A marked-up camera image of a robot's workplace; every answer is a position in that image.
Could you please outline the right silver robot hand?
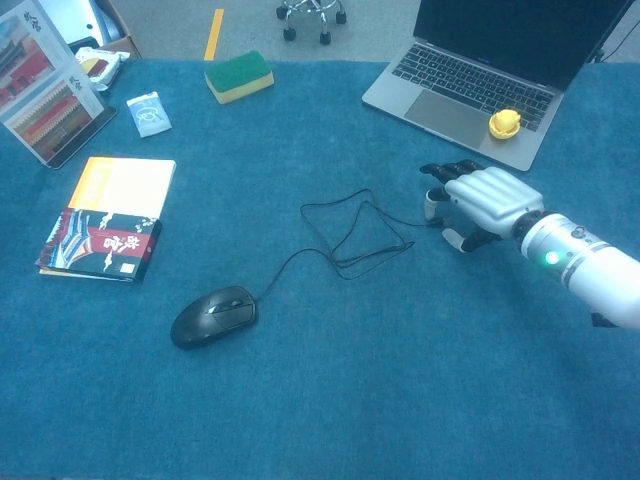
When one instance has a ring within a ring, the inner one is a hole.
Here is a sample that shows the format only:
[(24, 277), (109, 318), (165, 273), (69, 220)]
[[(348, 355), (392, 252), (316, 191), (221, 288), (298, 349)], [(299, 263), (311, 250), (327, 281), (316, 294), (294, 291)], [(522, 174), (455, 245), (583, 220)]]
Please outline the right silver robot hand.
[(484, 167), (465, 159), (443, 165), (428, 163), (420, 167), (420, 172), (442, 183), (425, 194), (428, 223), (439, 220), (436, 210), (441, 203), (448, 202), (476, 225), (476, 230), (467, 237), (451, 227), (442, 229), (442, 237), (462, 253), (496, 240), (520, 241), (535, 222), (548, 214), (540, 192), (497, 167)]

